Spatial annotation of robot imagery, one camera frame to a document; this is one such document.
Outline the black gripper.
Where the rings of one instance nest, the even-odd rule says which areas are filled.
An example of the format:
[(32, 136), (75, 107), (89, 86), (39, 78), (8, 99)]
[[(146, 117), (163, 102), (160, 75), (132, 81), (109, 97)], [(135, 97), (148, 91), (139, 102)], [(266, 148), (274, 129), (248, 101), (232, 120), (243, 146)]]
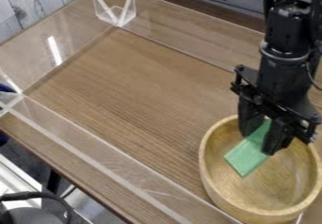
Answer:
[(309, 100), (319, 56), (305, 58), (262, 55), (259, 69), (235, 67), (231, 90), (239, 96), (238, 120), (242, 136), (248, 136), (271, 119), (262, 152), (274, 155), (298, 138), (313, 141), (322, 115)]

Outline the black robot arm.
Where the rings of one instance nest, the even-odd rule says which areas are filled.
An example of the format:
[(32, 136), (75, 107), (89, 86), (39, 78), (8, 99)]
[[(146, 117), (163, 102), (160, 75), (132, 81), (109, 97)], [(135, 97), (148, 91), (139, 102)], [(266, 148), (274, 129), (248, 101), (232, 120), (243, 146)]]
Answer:
[(238, 121), (250, 136), (270, 119), (262, 152), (272, 155), (294, 139), (309, 144), (322, 115), (309, 91), (322, 60), (322, 0), (263, 0), (266, 35), (256, 69), (235, 67), (231, 91), (239, 96)]

